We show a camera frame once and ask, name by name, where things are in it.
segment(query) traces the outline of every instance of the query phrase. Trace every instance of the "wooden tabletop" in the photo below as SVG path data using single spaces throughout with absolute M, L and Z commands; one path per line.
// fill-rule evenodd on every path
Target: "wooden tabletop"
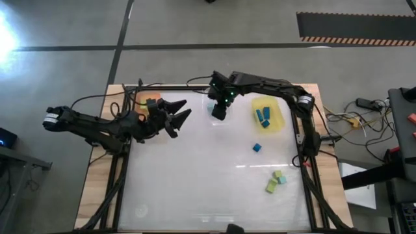
M 302 85 L 307 92 L 311 93 L 315 97 L 315 103 L 317 107 L 319 108 L 321 113 L 324 114 L 324 108 L 322 100 L 320 98 L 318 84 L 300 85 Z M 107 94 L 115 94 L 122 91 L 123 89 L 120 84 L 114 84 L 109 86 L 109 88 L 107 89 Z M 101 117 L 108 120 L 113 119 L 110 113 L 110 104 L 112 102 L 116 102 L 120 106 L 122 106 L 123 98 L 123 94 L 106 97 L 104 100 L 104 106 L 101 112 Z M 327 135 L 327 132 L 324 128 L 324 124 L 322 123 L 318 111 L 313 111 L 313 118 L 315 120 L 315 129 L 321 135 Z M 329 153 L 335 154 L 333 148 L 330 146 L 321 146 L 321 149 Z M 94 148 L 90 160 L 92 161 L 98 158 L 99 156 L 103 155 L 104 153 L 105 151 L 102 148 Z M 85 179 L 84 190 L 81 196 L 81 202 L 79 204 L 79 210 L 74 228 L 80 228 L 84 224 L 86 224 L 90 217 L 95 213 L 97 208 L 101 205 L 101 202 L 104 200 L 105 190 L 107 188 L 107 181 L 110 172 L 111 157 L 111 155 L 106 155 L 89 167 Z M 318 165 L 318 172 L 325 200 L 329 203 L 329 205 L 339 216 L 339 218 L 346 225 L 352 227 L 351 215 L 348 209 L 348 204 L 346 202 L 344 188 L 341 182 L 341 176 L 339 173 L 336 159 L 324 153 L 319 153 L 316 156 L 316 161 Z M 120 167 L 118 167 L 116 175 L 119 174 L 119 171 Z M 109 226 L 111 226 L 112 224 L 115 200 L 116 196 L 114 197 L 110 205 L 109 218 L 107 219 L 107 224 Z M 313 198 L 313 206 L 315 210 L 315 216 L 317 219 L 318 227 L 322 227 L 319 206 L 315 198 Z

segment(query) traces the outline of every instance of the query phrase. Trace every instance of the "yellow tray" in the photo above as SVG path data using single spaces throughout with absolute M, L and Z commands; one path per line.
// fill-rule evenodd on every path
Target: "yellow tray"
M 255 110 L 260 110 L 261 114 L 263 114 L 263 107 L 270 107 L 270 125 L 264 128 L 259 118 L 257 117 L 257 113 Z M 281 115 L 279 103 L 275 97 L 257 97 L 253 98 L 252 100 L 252 108 L 253 108 L 253 115 L 255 120 L 256 129 L 260 133 L 276 133 L 280 131 L 285 126 L 285 120 Z

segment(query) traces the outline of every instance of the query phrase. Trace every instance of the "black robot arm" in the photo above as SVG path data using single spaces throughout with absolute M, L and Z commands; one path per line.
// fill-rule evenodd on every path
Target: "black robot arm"
M 217 101 L 212 115 L 219 120 L 226 117 L 226 109 L 237 95 L 250 92 L 283 98 L 295 115 L 301 119 L 305 133 L 302 153 L 316 156 L 320 148 L 320 135 L 315 131 L 312 119 L 315 98 L 301 86 L 286 80 L 276 80 L 234 71 L 229 77 L 214 71 L 208 97 Z
M 96 116 L 81 114 L 69 107 L 49 107 L 43 126 L 48 131 L 69 131 L 85 138 L 91 145 L 100 144 L 111 154 L 125 153 L 126 145 L 133 137 L 144 142 L 166 129 L 170 137 L 177 137 L 175 129 L 180 129 L 191 110 L 175 114 L 187 101 L 170 103 L 164 99 L 148 99 L 148 116 L 134 110 L 125 110 L 121 117 L 105 120 Z

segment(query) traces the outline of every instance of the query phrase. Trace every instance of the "gray floor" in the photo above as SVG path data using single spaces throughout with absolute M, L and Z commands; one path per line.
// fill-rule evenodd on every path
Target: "gray floor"
M 116 45 L 127 0 L 0 1 L 0 32 L 17 46 Z M 402 14 L 405 0 L 136 0 L 125 45 L 199 43 L 297 43 L 298 11 Z M 0 56 L 0 127 L 19 135 L 17 150 L 53 161 L 49 173 L 35 173 L 41 187 L 24 196 L 15 233 L 69 231 L 75 222 L 91 147 L 70 133 L 50 133 L 42 120 L 48 106 L 70 105 L 77 98 L 103 94 L 113 51 L 11 52 Z M 416 47 L 332 49 L 213 49 L 123 51 L 115 83 L 184 83 L 213 70 L 233 70 L 295 83 L 318 83 L 324 104 L 333 111 L 357 97 L 385 99 L 389 88 L 415 86 Z M 101 98 L 76 109 L 99 114 Z M 332 126 L 336 131 L 347 125 Z M 347 135 L 364 142 L 363 133 Z M 378 155 L 394 139 L 373 146 Z M 364 148 L 341 141 L 341 159 L 378 164 Z M 379 209 L 351 206 L 354 225 L 388 232 L 384 185 L 377 186 Z

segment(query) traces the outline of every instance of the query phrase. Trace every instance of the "black mat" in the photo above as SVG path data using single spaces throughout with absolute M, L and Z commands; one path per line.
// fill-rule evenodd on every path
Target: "black mat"
M 416 45 L 416 17 L 297 12 L 304 42 L 376 46 Z

